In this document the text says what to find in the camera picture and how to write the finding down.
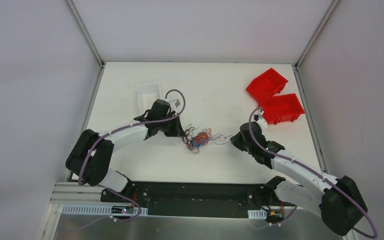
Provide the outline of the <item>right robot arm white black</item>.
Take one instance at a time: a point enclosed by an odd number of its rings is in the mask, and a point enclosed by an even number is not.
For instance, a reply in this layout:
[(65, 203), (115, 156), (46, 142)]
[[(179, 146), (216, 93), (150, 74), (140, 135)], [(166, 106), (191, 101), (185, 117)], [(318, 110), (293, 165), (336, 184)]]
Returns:
[(295, 182), (276, 176), (265, 185), (264, 200), (270, 205), (291, 203), (320, 217), (335, 234), (345, 236), (365, 216), (368, 208), (356, 182), (318, 170), (301, 161), (283, 145), (266, 140), (260, 125), (252, 121), (240, 126), (231, 144), (247, 152), (261, 165)]

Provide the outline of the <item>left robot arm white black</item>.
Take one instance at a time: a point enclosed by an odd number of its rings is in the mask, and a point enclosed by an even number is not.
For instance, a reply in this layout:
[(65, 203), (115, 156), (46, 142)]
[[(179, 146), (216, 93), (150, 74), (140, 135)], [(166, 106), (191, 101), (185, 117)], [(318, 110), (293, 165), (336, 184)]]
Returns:
[(167, 137), (182, 137), (184, 132), (178, 117), (180, 101), (157, 99), (144, 114), (127, 126), (106, 133), (84, 130), (67, 157), (65, 166), (79, 177), (82, 184), (113, 190), (120, 202), (132, 198), (131, 180), (110, 168), (113, 153), (133, 143), (144, 141), (158, 132)]

